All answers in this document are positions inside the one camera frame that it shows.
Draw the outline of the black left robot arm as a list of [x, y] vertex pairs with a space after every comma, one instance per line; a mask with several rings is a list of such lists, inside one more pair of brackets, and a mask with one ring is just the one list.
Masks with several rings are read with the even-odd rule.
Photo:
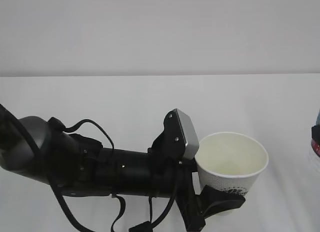
[[205, 219], [240, 208], [245, 198], [205, 186], [194, 191], [195, 154], [199, 141], [190, 117], [179, 109], [169, 111], [163, 131], [147, 152], [103, 147], [77, 134], [86, 123], [66, 127], [60, 120], [37, 116], [17, 119], [0, 109], [0, 165], [3, 169], [48, 184], [69, 222], [87, 231], [69, 209], [65, 197], [112, 196], [126, 208], [125, 195], [167, 197], [168, 203], [155, 220], [133, 226], [131, 231], [152, 231], [177, 204], [187, 231], [201, 231]]

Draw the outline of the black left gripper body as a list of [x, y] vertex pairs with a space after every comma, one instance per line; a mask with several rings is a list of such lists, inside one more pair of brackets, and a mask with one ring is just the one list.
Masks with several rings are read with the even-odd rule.
[[169, 185], [169, 201], [164, 211], [155, 221], [147, 223], [147, 229], [154, 229], [169, 213], [174, 202], [177, 203], [186, 229], [203, 229], [204, 216], [201, 214], [197, 195], [194, 191], [192, 173], [196, 172], [194, 160], [197, 148], [149, 148], [153, 176], [169, 175], [173, 181], [165, 181], [162, 185]]

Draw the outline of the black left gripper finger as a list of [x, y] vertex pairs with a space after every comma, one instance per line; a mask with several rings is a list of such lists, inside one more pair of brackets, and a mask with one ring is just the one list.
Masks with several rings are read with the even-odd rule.
[[208, 185], [196, 195], [199, 212], [204, 218], [238, 209], [245, 201], [242, 195], [220, 191]]

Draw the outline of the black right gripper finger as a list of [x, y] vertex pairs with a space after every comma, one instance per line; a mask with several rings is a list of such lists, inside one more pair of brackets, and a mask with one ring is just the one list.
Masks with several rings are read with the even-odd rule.
[[311, 146], [314, 153], [319, 157], [320, 155], [320, 126], [315, 125], [311, 128]]

